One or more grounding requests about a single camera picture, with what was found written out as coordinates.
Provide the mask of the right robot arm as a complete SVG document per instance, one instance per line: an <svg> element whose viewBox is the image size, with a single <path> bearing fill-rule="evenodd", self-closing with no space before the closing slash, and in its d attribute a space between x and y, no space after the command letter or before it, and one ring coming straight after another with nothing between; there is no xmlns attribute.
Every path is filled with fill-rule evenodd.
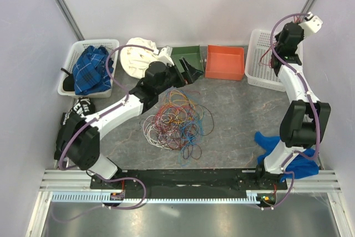
<svg viewBox="0 0 355 237"><path fill-rule="evenodd" d="M284 85L290 105L280 125L280 141L256 168L254 182L260 189L280 182L284 175L293 175L287 167L297 157L311 162L318 157L331 107L311 90L296 51L305 38L321 27L322 21L312 18L286 23L280 33L271 34L271 67Z"/></svg>

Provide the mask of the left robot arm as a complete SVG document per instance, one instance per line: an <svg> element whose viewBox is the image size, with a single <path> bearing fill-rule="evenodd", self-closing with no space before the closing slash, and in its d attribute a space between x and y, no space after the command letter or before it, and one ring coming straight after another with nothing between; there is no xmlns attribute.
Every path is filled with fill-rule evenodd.
<svg viewBox="0 0 355 237"><path fill-rule="evenodd" d="M144 77L120 101L88 116L70 115L57 136L55 159L59 168L66 169L63 161L68 158L80 170L88 170L99 176L108 188L119 187L121 170L101 153L100 141L119 125L152 108L161 93L171 87L192 84L202 76L203 72L194 68L185 58L179 61L182 72L173 64L152 62Z"/></svg>

